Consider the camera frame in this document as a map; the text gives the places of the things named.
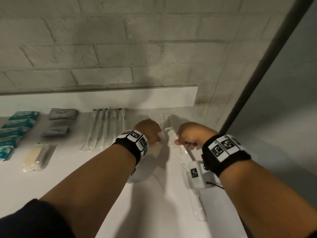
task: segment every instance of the forearm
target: forearm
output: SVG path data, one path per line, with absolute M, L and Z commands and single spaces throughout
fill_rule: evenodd
M 41 200 L 60 212 L 77 238 L 95 237 L 135 163 L 127 149 L 112 145 L 67 176 Z
M 256 238 L 305 238 L 317 230 L 316 210 L 255 162 L 232 164 L 220 181 Z

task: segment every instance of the wristband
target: wristband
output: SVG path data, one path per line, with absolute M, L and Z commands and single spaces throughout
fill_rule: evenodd
M 139 163 L 147 152 L 149 141 L 145 135 L 137 130 L 127 130 L 119 135 L 113 144 L 120 144 L 129 150 Z
M 232 135 L 215 135 L 206 141 L 202 150 L 205 169 L 218 177 L 235 162 L 251 159 L 246 149 Z

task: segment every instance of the gray wall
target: gray wall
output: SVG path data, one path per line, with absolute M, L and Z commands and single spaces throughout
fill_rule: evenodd
M 317 0 L 228 133 L 317 208 Z
M 0 93 L 198 85 L 232 105 L 294 0 L 0 0 Z

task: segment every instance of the teal package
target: teal package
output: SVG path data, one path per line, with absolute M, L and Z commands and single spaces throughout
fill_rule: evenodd
M 5 161 L 11 152 L 12 148 L 6 147 L 6 148 L 0 148 L 0 162 Z
M 6 122 L 2 128 L 18 128 L 18 127 L 26 127 L 33 128 L 35 120 L 32 119 L 21 119 L 21 120 L 10 120 Z
M 21 120 L 21 119 L 36 120 L 38 115 L 39 115 L 39 112 L 36 112 L 36 111 L 21 111 L 21 112 L 16 112 L 14 115 L 12 115 L 9 118 L 9 120 Z
M 0 129 L 0 138 L 9 137 L 9 136 L 19 136 L 22 137 L 29 128 L 18 127 L 18 128 L 3 128 Z
M 20 140 L 21 140 L 21 137 L 14 137 L 14 136 L 0 138 L 0 148 L 7 148 L 7 147 L 14 148 Z

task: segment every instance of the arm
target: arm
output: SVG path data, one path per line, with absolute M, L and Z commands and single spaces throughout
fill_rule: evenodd
M 216 131 L 196 123 L 181 125 L 175 144 L 201 147 Z M 220 174 L 239 215 L 256 238 L 305 238 L 317 230 L 317 211 L 257 163 L 239 161 Z
M 158 140 L 160 128 L 144 120 L 134 129 L 149 143 Z M 40 200 L 53 205 L 65 218 L 76 238 L 95 237 L 135 167 L 135 157 L 115 144 L 83 164 Z

